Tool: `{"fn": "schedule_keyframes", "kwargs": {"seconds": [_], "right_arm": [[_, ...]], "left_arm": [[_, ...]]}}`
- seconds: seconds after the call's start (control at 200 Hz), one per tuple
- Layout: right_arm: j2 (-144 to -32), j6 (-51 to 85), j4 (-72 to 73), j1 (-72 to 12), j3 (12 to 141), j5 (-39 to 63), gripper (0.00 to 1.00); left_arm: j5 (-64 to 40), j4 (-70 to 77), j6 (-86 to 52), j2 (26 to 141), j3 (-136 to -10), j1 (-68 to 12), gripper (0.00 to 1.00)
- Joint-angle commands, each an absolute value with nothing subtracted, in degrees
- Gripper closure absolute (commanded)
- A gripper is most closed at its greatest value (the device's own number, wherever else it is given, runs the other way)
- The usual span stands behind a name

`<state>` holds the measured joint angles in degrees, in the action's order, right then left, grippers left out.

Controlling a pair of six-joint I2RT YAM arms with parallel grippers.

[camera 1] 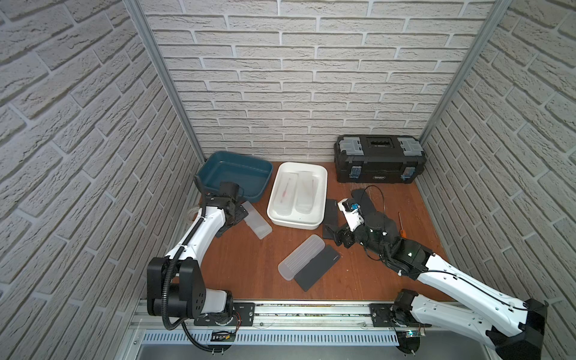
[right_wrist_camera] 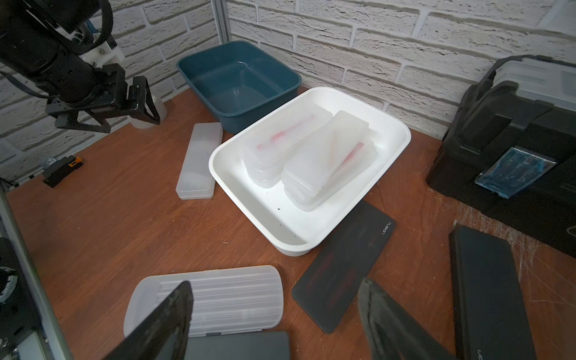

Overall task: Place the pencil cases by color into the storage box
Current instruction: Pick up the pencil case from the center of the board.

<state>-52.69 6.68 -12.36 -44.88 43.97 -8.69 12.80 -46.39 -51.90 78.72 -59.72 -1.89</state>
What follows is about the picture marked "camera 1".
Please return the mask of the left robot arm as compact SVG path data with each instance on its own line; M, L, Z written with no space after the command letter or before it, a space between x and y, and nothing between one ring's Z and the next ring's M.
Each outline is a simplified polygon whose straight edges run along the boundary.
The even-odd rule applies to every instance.
M232 294L207 288L201 264L218 232L238 223L239 185L223 181L216 193L207 194L199 176L194 183L202 199L192 225L172 250L152 258L146 269L148 314L160 317L167 330L201 316L236 316Z

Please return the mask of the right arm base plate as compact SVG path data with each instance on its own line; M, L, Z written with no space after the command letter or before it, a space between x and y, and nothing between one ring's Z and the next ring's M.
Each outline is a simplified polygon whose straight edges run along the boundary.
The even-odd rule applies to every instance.
M375 328L429 328L430 324L418 322L406 310L396 307L392 303L370 303L368 305L373 327Z

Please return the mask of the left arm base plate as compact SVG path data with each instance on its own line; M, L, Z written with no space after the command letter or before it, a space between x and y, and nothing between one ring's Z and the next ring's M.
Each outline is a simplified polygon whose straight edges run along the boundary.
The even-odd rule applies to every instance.
M254 302L234 301L233 308L229 306L221 313L208 313L193 321L195 326L216 326L216 327L249 327L254 323L256 304Z

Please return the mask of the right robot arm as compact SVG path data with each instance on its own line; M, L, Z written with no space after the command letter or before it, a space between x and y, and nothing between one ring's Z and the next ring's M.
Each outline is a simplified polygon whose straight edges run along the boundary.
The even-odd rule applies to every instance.
M403 237L395 223L378 211L345 211L343 226L328 225L336 245L361 245L368 257L400 277L433 287L458 305L434 301L403 289L390 307L391 323L402 327L438 326L484 344L501 359L540 359L547 307L520 300L476 280L423 244Z

